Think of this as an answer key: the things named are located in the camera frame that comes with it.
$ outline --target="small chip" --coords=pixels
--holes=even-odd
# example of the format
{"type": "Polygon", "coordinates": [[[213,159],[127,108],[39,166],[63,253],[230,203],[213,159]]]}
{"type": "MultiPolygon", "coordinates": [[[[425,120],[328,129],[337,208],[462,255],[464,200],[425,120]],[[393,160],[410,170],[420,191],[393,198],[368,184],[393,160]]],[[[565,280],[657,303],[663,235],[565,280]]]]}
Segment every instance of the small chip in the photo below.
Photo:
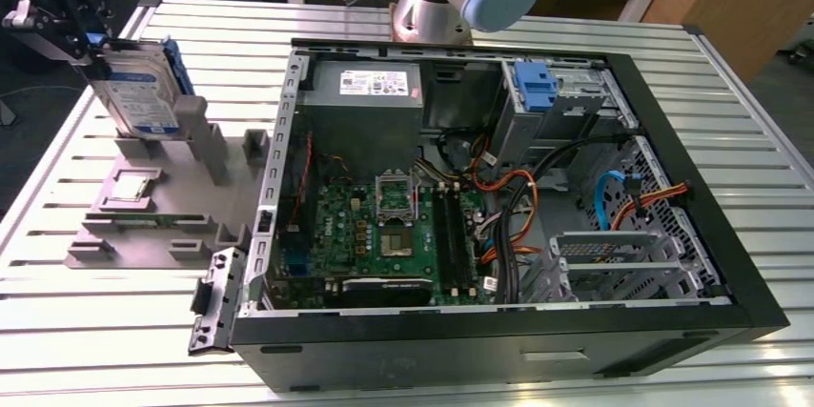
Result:
{"type": "Polygon", "coordinates": [[[121,174],[114,185],[114,192],[111,193],[111,200],[121,202],[138,202],[145,195],[147,186],[150,184],[150,177],[138,174],[121,174]]]}

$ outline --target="blue drive bracket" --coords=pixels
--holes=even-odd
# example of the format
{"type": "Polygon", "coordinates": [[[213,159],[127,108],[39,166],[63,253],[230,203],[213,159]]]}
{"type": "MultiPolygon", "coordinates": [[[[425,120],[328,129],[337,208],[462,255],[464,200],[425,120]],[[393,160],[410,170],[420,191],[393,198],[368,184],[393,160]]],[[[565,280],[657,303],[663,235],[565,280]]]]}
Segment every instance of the blue drive bracket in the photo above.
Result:
{"type": "Polygon", "coordinates": [[[514,63],[514,83],[528,112],[548,112],[557,101],[557,79],[542,62],[514,63]]]}
{"type": "Polygon", "coordinates": [[[165,55],[167,56],[170,66],[174,69],[174,76],[177,77],[178,85],[181,86],[181,92],[186,95],[195,95],[190,73],[187,72],[187,68],[183,65],[183,59],[181,58],[181,48],[178,47],[178,42],[173,38],[165,40],[165,55]]]}

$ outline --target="floor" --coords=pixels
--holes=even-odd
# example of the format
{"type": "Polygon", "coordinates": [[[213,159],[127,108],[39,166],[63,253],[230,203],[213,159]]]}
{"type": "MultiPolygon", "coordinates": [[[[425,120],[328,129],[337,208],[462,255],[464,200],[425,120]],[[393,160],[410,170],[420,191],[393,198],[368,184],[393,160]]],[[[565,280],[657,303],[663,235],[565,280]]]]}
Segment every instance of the floor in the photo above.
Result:
{"type": "MultiPolygon", "coordinates": [[[[119,28],[138,1],[117,0],[119,28]]],[[[378,0],[378,4],[385,6],[396,1],[378,0]]],[[[0,0],[0,7],[7,7],[7,2],[9,0],[0,0]]],[[[341,5],[340,0],[310,2],[341,5]]],[[[374,7],[377,0],[361,0],[358,5],[374,7]]],[[[0,123],[2,215],[13,205],[86,83],[69,65],[45,61],[2,32],[0,75],[0,101],[18,115],[11,126],[0,123]]],[[[814,116],[814,66],[793,67],[785,57],[779,56],[749,86],[804,156],[814,163],[814,130],[811,129],[814,116]]]]}

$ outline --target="latch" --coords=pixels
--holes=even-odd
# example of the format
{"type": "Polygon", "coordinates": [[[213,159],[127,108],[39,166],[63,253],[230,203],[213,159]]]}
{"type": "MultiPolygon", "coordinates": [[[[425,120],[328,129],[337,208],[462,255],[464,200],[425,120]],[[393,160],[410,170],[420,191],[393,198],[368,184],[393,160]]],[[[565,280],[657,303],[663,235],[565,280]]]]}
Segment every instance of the latch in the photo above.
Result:
{"type": "Polygon", "coordinates": [[[240,308],[246,253],[238,248],[218,252],[210,261],[206,278],[193,296],[190,310],[198,315],[190,338],[190,356],[234,353],[230,347],[232,327],[240,308]]]}

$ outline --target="white label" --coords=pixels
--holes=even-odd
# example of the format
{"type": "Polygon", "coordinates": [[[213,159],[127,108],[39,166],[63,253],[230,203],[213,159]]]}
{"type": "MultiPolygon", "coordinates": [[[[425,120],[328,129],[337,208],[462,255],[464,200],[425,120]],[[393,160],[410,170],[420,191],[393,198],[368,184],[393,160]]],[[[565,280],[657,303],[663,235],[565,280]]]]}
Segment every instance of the white label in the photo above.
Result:
{"type": "Polygon", "coordinates": [[[493,166],[493,167],[496,166],[496,163],[498,162],[498,158],[492,153],[484,152],[482,158],[490,166],[493,166]]]}
{"type": "Polygon", "coordinates": [[[484,277],[484,289],[496,292],[498,290],[498,279],[493,276],[484,277]]]}
{"type": "Polygon", "coordinates": [[[161,83],[149,73],[114,72],[103,82],[114,105],[133,129],[142,133],[177,133],[177,116],[161,99],[161,83]]]}
{"type": "Polygon", "coordinates": [[[408,96],[406,71],[345,71],[340,79],[342,95],[408,96]]]}

